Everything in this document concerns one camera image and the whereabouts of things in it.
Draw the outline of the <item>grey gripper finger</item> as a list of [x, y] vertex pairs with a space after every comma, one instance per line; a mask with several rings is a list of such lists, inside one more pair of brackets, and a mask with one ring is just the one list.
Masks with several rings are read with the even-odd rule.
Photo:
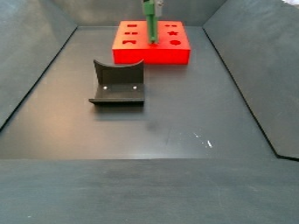
[[154, 0], [154, 6], [155, 6], [155, 15], [162, 16], [163, 15], [164, 0]]

